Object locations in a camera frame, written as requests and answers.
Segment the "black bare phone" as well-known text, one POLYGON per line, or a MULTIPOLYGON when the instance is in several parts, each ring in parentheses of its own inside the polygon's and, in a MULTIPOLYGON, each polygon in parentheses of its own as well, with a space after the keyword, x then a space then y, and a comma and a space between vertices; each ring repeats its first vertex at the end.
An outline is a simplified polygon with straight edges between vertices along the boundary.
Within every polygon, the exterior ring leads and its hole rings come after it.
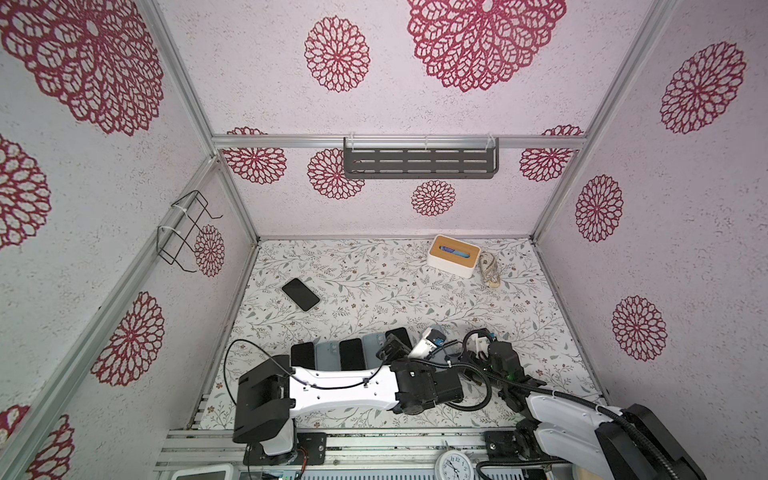
POLYGON ((315 344, 313 342, 303 342, 292 345, 290 349, 290 363, 293 367, 315 370, 315 344))
POLYGON ((407 350, 411 350, 413 348, 410 335, 406 328, 398 327, 392 330, 388 330, 385 333, 385 337, 388 338, 389 336, 396 337, 405 346, 407 350))

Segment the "purple bare phone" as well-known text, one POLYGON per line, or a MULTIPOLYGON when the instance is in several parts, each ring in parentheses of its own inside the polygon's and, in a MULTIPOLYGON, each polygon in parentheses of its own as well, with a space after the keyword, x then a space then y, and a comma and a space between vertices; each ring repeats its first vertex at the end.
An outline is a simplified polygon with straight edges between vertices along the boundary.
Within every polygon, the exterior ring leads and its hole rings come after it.
POLYGON ((339 343, 339 356, 342 371, 367 369, 363 342, 360 338, 341 341, 339 343))

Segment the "light blue phone case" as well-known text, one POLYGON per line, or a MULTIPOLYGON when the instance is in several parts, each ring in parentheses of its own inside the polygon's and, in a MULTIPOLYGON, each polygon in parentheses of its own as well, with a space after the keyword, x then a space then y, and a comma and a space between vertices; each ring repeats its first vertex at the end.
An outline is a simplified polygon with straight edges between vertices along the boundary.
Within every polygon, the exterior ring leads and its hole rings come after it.
POLYGON ((341 371, 340 342, 317 343, 315 345, 315 366, 319 371, 341 371))

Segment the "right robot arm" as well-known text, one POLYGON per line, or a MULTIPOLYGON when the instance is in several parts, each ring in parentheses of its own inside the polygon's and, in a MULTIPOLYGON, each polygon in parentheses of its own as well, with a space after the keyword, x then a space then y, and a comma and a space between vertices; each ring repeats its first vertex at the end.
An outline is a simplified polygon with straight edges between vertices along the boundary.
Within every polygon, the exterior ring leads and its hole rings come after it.
POLYGON ((522 415, 513 429, 485 436, 483 468, 525 472, 571 466, 582 479, 702 479, 704 471, 647 407, 603 406, 547 388, 528 375, 518 353, 487 329, 472 330, 461 342, 459 360, 468 379, 487 378, 500 399, 522 415))

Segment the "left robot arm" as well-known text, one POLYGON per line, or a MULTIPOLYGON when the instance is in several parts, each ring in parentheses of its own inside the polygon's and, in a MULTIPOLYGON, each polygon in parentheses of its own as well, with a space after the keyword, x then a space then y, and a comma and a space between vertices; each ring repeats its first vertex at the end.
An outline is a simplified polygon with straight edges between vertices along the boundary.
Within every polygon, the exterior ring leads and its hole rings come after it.
POLYGON ((439 405, 461 412, 484 409, 493 396, 488 376, 478 367, 432 357, 451 346, 433 328, 409 348, 388 334, 376 353, 377 365, 355 369, 349 341, 339 345, 339 367, 321 371, 302 366, 307 347, 289 355, 270 355, 242 374, 229 394, 235 405, 232 440, 245 448, 247 467, 319 465, 322 434, 299 435, 299 416, 338 408, 365 407, 396 415, 420 415, 439 405))

